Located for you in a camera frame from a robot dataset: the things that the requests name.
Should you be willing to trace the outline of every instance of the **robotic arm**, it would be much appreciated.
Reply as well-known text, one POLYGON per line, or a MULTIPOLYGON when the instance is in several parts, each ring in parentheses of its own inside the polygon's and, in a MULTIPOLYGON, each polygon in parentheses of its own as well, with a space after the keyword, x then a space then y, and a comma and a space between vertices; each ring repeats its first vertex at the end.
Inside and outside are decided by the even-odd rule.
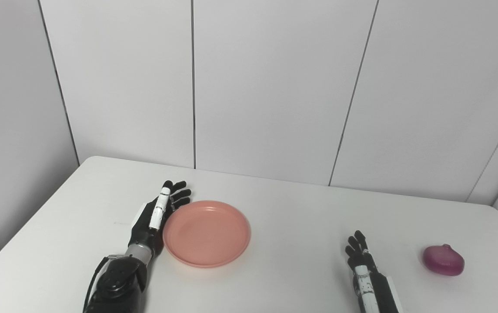
POLYGON ((191 190, 183 190, 186 186, 185 181, 174 185, 167 180, 160 195, 146 204, 131 230, 125 254, 105 257, 94 272, 84 301, 84 313, 139 313, 141 295, 147 284, 147 266, 164 249, 165 223, 177 208, 191 201, 191 190), (108 261, 90 297, 94 280, 108 261))

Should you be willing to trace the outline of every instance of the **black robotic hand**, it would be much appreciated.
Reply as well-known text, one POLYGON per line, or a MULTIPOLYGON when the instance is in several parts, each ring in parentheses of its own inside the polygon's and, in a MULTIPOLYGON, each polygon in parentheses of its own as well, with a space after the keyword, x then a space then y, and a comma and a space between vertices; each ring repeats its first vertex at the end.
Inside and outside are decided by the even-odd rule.
POLYGON ((162 233, 164 231, 164 226, 167 219, 175 210, 180 206, 184 206, 191 202, 191 190, 186 190, 185 187, 187 183, 185 181, 173 184, 170 180, 164 183, 163 189, 168 188, 170 190, 169 199, 166 204, 164 216, 162 217, 162 222, 159 229, 151 228, 150 221, 153 216, 154 209, 157 205, 160 196, 167 196, 167 194, 161 194, 157 196, 151 202, 148 202, 141 213, 139 219, 133 226, 131 230, 131 239, 129 240, 128 246, 132 244, 143 244, 146 247, 152 249, 152 258, 160 255, 164 249, 164 240, 162 238, 162 233))
POLYGON ((366 310, 366 305, 362 299, 363 289, 359 286, 358 277, 363 275, 358 275, 356 272, 356 267, 366 266, 368 269, 368 274, 370 283, 372 283, 372 291, 376 297, 376 310, 380 313, 398 313, 398 306, 392 294, 390 288, 390 283, 386 279, 386 276, 382 275, 376 268, 376 264, 368 251, 367 242, 364 235, 360 230, 357 230, 354 236, 348 238, 348 246, 346 246, 345 251, 348 254, 348 265, 354 272, 354 289, 358 296, 359 307, 362 312, 369 313, 366 310))
POLYGON ((160 195, 145 205, 131 230, 125 254, 105 257, 94 272, 84 300, 84 313, 140 312, 142 293, 147 284, 147 266, 164 249, 162 233, 167 219, 177 208, 191 202, 191 190, 186 190, 186 186, 185 181, 173 184, 167 180, 160 195), (98 272, 108 261, 110 263, 100 275, 96 291, 90 298, 98 272))

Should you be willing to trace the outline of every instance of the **white table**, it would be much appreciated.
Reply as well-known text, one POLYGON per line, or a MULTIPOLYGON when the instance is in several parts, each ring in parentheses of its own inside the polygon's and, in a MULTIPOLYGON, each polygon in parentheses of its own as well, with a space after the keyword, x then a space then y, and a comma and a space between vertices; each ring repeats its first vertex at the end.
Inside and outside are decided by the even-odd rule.
POLYGON ((235 206, 252 237, 216 269, 164 250, 149 269, 146 313, 357 313, 342 252, 356 229, 405 312, 498 312, 498 211, 489 206, 93 157, 0 252, 0 313, 80 312, 94 268, 125 251, 135 213, 164 180, 186 180, 193 200, 235 206), (465 258, 460 276, 420 262, 423 248, 442 243, 465 258))

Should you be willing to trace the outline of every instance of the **red onion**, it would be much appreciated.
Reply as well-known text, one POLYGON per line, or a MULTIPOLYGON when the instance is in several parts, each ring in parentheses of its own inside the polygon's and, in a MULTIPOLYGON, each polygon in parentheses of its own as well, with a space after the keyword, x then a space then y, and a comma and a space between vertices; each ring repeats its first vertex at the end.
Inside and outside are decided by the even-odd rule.
POLYGON ((465 266, 463 257, 446 243, 426 248, 423 252, 423 262, 431 271, 447 276, 460 275, 465 266))

